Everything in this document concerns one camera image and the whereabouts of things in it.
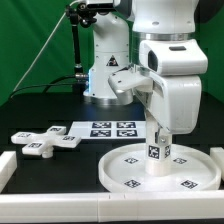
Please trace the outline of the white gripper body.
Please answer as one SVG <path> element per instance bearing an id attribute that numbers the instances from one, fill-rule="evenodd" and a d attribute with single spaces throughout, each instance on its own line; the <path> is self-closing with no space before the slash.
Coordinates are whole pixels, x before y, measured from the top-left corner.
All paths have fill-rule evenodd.
<path id="1" fill-rule="evenodd" d="M 196 126 L 200 99 L 199 74 L 208 60 L 194 39 L 143 40 L 139 47 L 140 72 L 149 84 L 134 88 L 136 97 L 170 134 L 187 134 Z"/>

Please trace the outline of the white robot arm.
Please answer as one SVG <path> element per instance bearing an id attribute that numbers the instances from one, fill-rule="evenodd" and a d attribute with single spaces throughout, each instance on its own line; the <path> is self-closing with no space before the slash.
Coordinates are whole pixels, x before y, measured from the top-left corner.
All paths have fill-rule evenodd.
<path id="1" fill-rule="evenodd" d="M 191 34 L 203 1 L 86 0 L 91 10 L 115 10 L 133 23 L 132 65 L 111 74 L 108 83 L 122 103 L 134 97 L 143 103 L 150 145 L 168 145 L 174 134 L 188 134 L 196 126 L 199 76 L 208 59 Z"/>

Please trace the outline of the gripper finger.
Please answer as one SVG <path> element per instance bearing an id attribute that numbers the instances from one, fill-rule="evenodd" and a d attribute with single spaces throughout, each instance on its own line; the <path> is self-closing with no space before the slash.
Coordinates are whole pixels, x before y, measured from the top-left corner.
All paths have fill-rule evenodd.
<path id="1" fill-rule="evenodd" d="M 155 132 L 155 143 L 156 144 L 165 144 L 166 143 L 166 135 L 163 133 L 163 130 L 159 128 Z"/>

